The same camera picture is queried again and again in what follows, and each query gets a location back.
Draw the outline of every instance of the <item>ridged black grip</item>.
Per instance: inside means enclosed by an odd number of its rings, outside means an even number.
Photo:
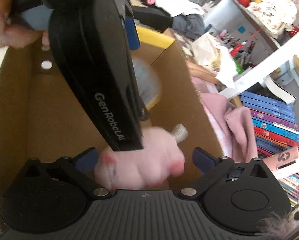
[[[8,230],[1,240],[270,240],[242,236],[213,224],[197,202],[177,198],[171,190],[119,190],[94,201],[87,213],[62,230],[35,235]]]

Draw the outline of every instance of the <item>purple book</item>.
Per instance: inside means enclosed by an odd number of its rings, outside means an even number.
[[[279,124],[285,125],[286,127],[292,128],[296,131],[299,131],[299,124],[294,124],[292,122],[288,122],[288,121],[285,121],[285,120],[280,119],[278,117],[255,111],[253,109],[251,109],[251,116],[257,117],[259,119],[264,119],[264,120],[269,121],[269,122],[279,123]]]

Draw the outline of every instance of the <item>pink blanket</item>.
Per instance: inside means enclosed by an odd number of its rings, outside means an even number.
[[[226,97],[219,95],[215,86],[192,77],[201,103],[219,139],[225,156],[235,162],[248,163],[257,157],[251,112],[246,107],[236,108]]]

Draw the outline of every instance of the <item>gray cloth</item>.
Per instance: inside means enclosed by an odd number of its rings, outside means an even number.
[[[173,17],[173,30],[182,32],[186,37],[196,40],[204,34],[204,22],[200,15],[177,15]]]

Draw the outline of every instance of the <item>pink fabric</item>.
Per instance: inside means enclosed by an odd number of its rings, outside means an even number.
[[[94,169],[96,182],[109,190],[141,189],[184,172],[184,155],[169,132],[159,127],[144,129],[142,144],[143,150],[127,152],[107,147]]]
[[[249,162],[257,157],[251,112],[246,107],[235,108],[227,98],[219,95],[215,85],[192,77],[201,103],[222,147],[223,154],[235,162]]]

